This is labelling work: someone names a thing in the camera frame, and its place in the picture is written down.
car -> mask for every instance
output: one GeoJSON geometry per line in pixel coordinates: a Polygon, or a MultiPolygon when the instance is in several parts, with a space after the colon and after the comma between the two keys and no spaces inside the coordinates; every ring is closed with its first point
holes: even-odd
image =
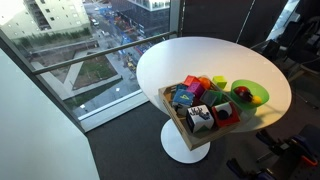
{"type": "Polygon", "coordinates": [[[95,19],[91,19],[91,22],[94,26],[98,26],[99,25],[99,21],[95,20],[95,19]]]}
{"type": "Polygon", "coordinates": [[[109,36],[109,35],[110,35],[109,32],[105,32],[105,31],[101,31],[101,33],[102,33],[104,36],[109,36]]]}

box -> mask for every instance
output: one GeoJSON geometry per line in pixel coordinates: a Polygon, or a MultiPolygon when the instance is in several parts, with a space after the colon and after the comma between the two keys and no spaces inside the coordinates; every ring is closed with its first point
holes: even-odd
{"type": "Polygon", "coordinates": [[[183,89],[178,89],[172,100],[174,110],[183,116],[186,116],[187,110],[192,106],[194,94],[183,89]]]}
{"type": "Polygon", "coordinates": [[[200,82],[193,82],[187,88],[187,91],[193,93],[196,96],[196,98],[200,98],[203,92],[205,91],[205,89],[202,87],[200,82]]]}
{"type": "Polygon", "coordinates": [[[223,94],[220,91],[206,90],[200,97],[200,101],[208,107],[221,104],[223,94]]]}
{"type": "Polygon", "coordinates": [[[213,117],[205,105],[188,108],[186,120],[192,133],[209,131],[213,127],[213,117]]]}
{"type": "Polygon", "coordinates": [[[212,107],[212,114],[217,126],[220,128],[240,121],[239,114],[232,101],[212,107]]]}
{"type": "MultiPolygon", "coordinates": [[[[239,123],[231,124],[228,126],[224,126],[221,128],[218,128],[216,125],[213,125],[211,130],[209,131],[203,131],[198,133],[192,133],[187,121],[186,116],[182,116],[180,114],[177,114],[177,112],[173,109],[171,106],[172,98],[171,98],[171,88],[173,86],[176,86],[177,84],[173,84],[167,87],[163,87],[159,89],[159,98],[164,104],[165,108],[168,110],[169,116],[171,117],[172,121],[175,123],[178,131],[180,132],[183,140],[185,141],[186,145],[190,150],[193,150],[197,147],[200,147],[210,141],[213,141],[215,139],[218,139],[226,134],[228,134],[230,131],[234,130],[238,124],[241,123],[241,119],[239,123]]],[[[214,83],[211,83],[210,90],[214,91],[220,91],[220,88],[218,88],[214,83]]],[[[229,102],[231,101],[231,98],[228,97],[224,92],[223,93],[223,102],[229,102]]],[[[239,114],[241,114],[241,109],[236,107],[239,114]]]]}
{"type": "Polygon", "coordinates": [[[183,84],[186,86],[190,86],[190,84],[193,82],[200,82],[200,80],[195,76],[188,75],[184,80],[183,84]]]}
{"type": "Polygon", "coordinates": [[[227,85],[227,80],[224,76],[213,76],[212,81],[221,89],[224,89],[227,85]]]}

white wall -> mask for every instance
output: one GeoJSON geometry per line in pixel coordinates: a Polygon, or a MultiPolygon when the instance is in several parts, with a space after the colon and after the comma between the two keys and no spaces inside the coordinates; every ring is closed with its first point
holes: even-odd
{"type": "Polygon", "coordinates": [[[87,138],[0,49],[0,179],[99,179],[87,138]]]}

blue box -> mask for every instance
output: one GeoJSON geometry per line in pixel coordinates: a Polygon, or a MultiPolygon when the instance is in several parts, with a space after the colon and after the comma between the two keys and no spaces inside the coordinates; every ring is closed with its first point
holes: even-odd
{"type": "Polygon", "coordinates": [[[172,107],[175,111],[186,116],[187,110],[193,103],[194,94],[184,89],[178,89],[172,100],[172,107]]]}

green bowl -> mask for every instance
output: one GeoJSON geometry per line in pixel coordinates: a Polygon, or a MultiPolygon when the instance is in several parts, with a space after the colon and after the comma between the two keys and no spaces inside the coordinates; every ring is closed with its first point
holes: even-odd
{"type": "Polygon", "coordinates": [[[245,80],[245,79],[239,79],[232,83],[231,85],[231,91],[230,91],[231,99],[238,104],[238,106],[243,110],[249,110],[253,108],[257,108],[263,104],[265,104],[269,100],[269,93],[268,91],[262,87],[260,84],[255,83],[253,81],[245,80]],[[238,86],[245,86],[247,87],[252,95],[259,96],[261,98],[260,104],[253,104],[251,102],[246,102],[243,99],[241,99],[234,91],[233,89],[238,86]]]}

